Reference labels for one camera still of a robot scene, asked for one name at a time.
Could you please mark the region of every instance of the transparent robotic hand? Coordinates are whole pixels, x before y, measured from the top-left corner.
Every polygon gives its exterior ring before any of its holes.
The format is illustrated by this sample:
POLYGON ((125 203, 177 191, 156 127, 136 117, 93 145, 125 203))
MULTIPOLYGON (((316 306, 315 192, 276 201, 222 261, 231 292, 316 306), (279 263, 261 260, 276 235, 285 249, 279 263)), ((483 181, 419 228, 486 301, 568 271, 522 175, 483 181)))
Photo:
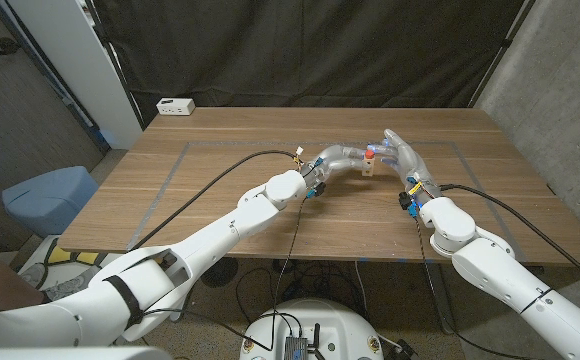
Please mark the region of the transparent robotic hand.
POLYGON ((306 197, 321 195, 325 189, 325 181, 334 172, 348 169, 369 169, 370 165, 363 161, 364 154, 365 150, 362 149, 333 145, 305 163, 301 168, 301 175, 308 189, 306 197))
POLYGON ((406 192, 410 192, 419 182, 421 183, 423 191, 412 194, 419 206, 440 197, 439 186, 430 175, 421 156, 394 131, 386 129, 384 135, 386 138, 383 144, 368 145, 368 150, 384 155, 381 162, 389 165, 399 174, 406 192))

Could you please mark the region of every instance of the white wall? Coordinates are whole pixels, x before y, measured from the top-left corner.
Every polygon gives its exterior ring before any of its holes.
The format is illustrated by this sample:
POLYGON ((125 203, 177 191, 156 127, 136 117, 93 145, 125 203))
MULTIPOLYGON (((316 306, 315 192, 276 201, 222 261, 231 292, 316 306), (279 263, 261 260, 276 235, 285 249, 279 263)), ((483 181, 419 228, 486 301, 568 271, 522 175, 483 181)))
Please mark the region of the white wall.
POLYGON ((10 0, 17 15, 113 149, 130 149, 141 127, 121 82, 75 1, 10 0))

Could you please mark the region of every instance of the blue connector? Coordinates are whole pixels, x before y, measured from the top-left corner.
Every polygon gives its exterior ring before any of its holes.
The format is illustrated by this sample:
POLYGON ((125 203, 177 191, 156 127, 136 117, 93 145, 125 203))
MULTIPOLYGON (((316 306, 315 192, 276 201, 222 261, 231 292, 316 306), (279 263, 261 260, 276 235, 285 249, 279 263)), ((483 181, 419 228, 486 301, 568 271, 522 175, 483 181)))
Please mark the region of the blue connector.
POLYGON ((408 214, 412 217, 417 217, 417 205, 414 202, 408 206, 408 214))

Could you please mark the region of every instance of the table leg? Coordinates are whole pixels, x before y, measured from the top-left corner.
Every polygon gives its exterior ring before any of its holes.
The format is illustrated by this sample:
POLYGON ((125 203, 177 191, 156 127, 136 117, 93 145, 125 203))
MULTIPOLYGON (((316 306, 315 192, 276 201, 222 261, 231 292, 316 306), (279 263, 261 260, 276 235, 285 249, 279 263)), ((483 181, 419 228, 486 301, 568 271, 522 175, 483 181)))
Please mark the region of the table leg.
POLYGON ((434 304, 437 308, 437 315, 441 330, 448 334, 454 334, 452 329, 456 329, 454 325, 454 317, 452 315, 452 308, 450 307, 450 300, 448 299, 448 292, 446 291, 446 284, 443 281, 443 273, 441 272, 440 264, 428 264, 428 274, 430 276, 430 286, 434 299, 434 304))

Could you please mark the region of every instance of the wooden table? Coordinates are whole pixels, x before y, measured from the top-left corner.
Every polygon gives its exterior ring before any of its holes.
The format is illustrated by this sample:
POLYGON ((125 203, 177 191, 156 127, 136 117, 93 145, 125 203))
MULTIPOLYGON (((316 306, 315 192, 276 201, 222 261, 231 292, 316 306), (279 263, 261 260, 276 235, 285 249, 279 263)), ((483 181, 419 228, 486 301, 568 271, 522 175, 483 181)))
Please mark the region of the wooden table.
MULTIPOLYGON (((224 169, 265 149, 305 151, 304 161, 332 144, 365 148, 390 128, 424 158, 439 184, 464 184, 508 203, 580 261, 580 223, 488 117, 476 109, 197 108, 191 116, 157 116, 75 221, 59 246, 124 252, 224 169)), ((234 209, 243 193, 294 167, 282 155, 254 158, 220 180, 147 244, 181 241, 234 209)), ((396 173, 332 176, 325 193, 306 201, 292 255, 299 259, 420 262, 414 220, 402 211, 396 173)), ((507 239, 527 264, 567 260, 505 210, 476 195, 446 192, 477 224, 507 239)), ((283 258, 299 202, 265 232, 242 240, 229 256, 283 258)), ((443 260, 429 246, 426 257, 443 260)))

